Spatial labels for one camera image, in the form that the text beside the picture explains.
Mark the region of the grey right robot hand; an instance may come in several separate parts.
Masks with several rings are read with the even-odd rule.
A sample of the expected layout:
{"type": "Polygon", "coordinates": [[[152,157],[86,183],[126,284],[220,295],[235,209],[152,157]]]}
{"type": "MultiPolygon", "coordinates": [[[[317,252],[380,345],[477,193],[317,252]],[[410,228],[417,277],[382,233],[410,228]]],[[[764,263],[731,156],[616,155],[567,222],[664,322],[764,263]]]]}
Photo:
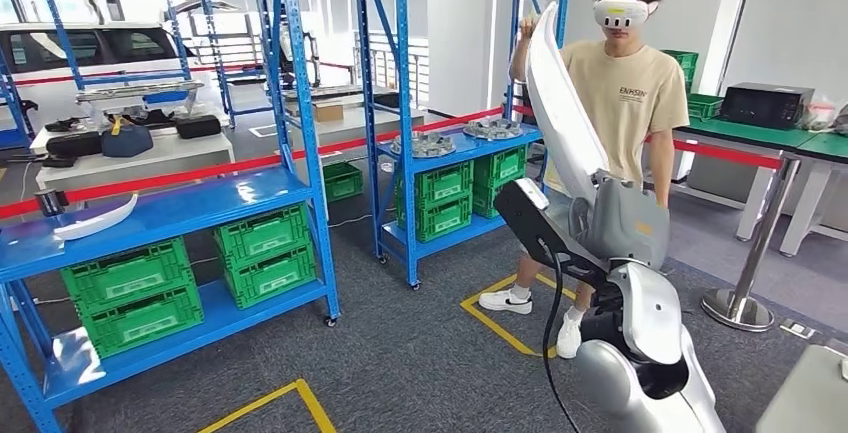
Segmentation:
{"type": "Polygon", "coordinates": [[[599,259],[627,258],[660,269],[670,241],[670,213],[653,192],[603,170],[593,201],[584,197],[571,204],[570,235],[599,259]]]}

